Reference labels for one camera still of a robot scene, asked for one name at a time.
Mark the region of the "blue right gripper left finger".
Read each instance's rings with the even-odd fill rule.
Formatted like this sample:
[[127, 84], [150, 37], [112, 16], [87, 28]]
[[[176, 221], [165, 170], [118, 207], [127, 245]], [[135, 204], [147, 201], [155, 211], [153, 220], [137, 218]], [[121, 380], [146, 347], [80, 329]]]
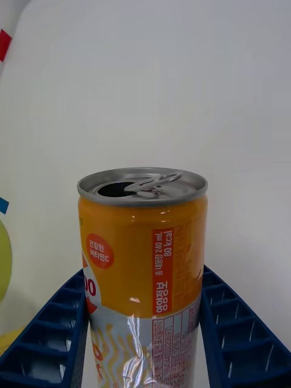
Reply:
[[84, 274], [72, 276], [1, 356], [1, 387], [81, 387], [89, 316]]

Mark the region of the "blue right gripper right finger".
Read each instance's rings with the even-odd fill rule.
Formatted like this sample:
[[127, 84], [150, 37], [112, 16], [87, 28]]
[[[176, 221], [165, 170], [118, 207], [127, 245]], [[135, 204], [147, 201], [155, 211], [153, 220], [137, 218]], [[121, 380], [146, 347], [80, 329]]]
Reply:
[[199, 322], [210, 387], [291, 387], [291, 353], [208, 267]]

